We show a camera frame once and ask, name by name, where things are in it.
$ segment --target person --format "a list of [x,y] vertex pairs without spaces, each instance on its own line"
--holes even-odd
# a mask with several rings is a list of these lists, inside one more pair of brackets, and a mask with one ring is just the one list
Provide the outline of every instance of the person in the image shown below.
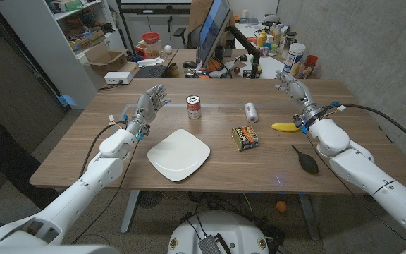
[[[203,25],[204,20],[208,16],[209,9],[211,8],[212,2],[214,0],[192,0],[190,4],[189,12],[189,27],[188,27],[188,36],[187,36],[187,48],[194,49],[199,47],[199,32]],[[235,25],[234,16],[231,15],[229,25]],[[220,39],[221,45],[226,47],[226,34],[224,32]]]
[[0,123],[0,172],[38,208],[44,209],[59,194],[53,188],[37,188],[29,183],[40,162],[24,150]]

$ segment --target white cable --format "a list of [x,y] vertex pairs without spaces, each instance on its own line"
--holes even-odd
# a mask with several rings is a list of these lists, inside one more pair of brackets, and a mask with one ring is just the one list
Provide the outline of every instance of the white cable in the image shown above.
[[247,196],[245,195],[245,193],[242,193],[242,194],[244,195],[244,198],[247,201],[248,207],[250,207],[250,212],[253,213],[252,206],[250,205],[250,202],[248,201]]

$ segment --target table leg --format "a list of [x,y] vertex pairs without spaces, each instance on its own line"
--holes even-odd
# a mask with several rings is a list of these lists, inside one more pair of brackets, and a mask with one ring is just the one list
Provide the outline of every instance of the table leg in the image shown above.
[[139,198],[140,190],[131,190],[130,197],[128,198],[128,204],[126,205],[125,216],[121,222],[120,231],[122,233],[128,233],[133,222],[135,206],[137,199]]
[[307,194],[299,194],[300,207],[303,211],[303,217],[307,223],[309,238],[313,241],[319,241],[321,239],[319,230],[317,229],[316,218],[314,217],[313,207],[311,200]]

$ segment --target canned food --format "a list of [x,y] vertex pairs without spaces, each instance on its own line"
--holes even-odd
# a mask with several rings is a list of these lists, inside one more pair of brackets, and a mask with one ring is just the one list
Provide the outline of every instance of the canned food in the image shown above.
[[257,134],[251,126],[233,128],[231,137],[234,139],[239,151],[258,146]]
[[186,98],[187,102],[187,115],[190,119],[198,119],[202,116],[202,106],[200,104],[200,97],[197,95],[190,95]]

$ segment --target computer monitor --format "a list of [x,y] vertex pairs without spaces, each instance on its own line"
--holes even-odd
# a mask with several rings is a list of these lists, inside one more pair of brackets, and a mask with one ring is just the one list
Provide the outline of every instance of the computer monitor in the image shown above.
[[202,68],[206,68],[219,40],[225,31],[232,12],[227,0],[214,0],[208,16],[200,30],[199,59]]

